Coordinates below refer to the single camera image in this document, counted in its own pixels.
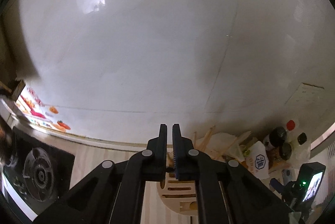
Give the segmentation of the black cap soy bottle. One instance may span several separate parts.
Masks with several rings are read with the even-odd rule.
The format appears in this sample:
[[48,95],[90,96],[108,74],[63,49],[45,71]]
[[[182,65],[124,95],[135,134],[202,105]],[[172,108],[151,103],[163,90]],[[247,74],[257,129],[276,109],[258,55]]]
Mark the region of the black cap soy bottle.
[[298,148],[304,145],[307,142],[307,135],[305,132],[299,134],[291,142],[285,142],[282,146],[279,147],[279,156],[284,161],[288,161],[294,152],[297,152]]

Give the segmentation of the white seasoning packet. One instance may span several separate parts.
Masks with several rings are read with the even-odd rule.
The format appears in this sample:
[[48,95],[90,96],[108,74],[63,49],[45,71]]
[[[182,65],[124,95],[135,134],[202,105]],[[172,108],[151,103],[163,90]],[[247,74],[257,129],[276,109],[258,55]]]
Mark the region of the white seasoning packet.
[[262,142],[257,141],[249,148],[249,155],[246,157],[248,170],[259,180],[269,178],[269,160],[266,149]]

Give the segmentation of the beige cylindrical utensil holder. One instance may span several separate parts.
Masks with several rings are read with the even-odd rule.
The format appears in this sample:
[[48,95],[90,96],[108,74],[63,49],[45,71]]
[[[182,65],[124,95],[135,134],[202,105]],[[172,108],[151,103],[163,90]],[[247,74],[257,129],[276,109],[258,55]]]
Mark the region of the beige cylindrical utensil holder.
[[172,150],[167,152],[165,178],[157,183],[157,190],[161,201],[170,210],[189,217],[198,215],[195,183],[179,181],[175,177]]

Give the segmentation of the light wooden chopstick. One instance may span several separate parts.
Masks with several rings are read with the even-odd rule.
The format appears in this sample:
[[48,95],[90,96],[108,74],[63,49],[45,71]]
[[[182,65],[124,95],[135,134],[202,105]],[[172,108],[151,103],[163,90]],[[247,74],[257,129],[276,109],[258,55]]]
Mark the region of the light wooden chopstick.
[[251,134],[251,131],[247,131],[240,136],[224,133],[222,135],[223,145],[220,148],[219,155],[228,156],[242,162],[244,156],[240,148],[240,144],[244,142]]
[[213,135],[214,131],[215,131],[216,126],[212,126],[210,127],[209,131],[205,134],[204,139],[202,140],[202,142],[200,143],[200,145],[198,146],[198,150],[204,152],[210,139],[211,136]]

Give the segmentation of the colourful wall stickers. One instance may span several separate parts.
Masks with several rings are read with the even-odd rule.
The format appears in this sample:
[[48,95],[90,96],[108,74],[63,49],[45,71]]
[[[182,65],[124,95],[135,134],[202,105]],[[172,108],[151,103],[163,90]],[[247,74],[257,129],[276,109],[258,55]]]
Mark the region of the colourful wall stickers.
[[64,122],[58,108],[44,104],[31,87],[25,87],[15,105],[31,123],[59,132],[69,132],[71,127]]

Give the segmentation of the black gas stove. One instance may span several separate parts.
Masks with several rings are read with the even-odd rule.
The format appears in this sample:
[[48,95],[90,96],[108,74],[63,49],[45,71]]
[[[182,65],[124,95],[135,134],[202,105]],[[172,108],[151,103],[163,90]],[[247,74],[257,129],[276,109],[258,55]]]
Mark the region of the black gas stove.
[[29,220],[69,190],[75,156],[13,128],[15,154],[3,168],[3,193]]

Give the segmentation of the brown lidded jar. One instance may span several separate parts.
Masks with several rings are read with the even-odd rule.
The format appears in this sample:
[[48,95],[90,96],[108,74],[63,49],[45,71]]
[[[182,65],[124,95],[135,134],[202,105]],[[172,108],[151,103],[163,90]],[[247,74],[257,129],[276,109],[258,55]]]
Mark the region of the brown lidded jar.
[[269,133],[269,140],[271,142],[285,142],[287,132],[282,126],[276,127]]

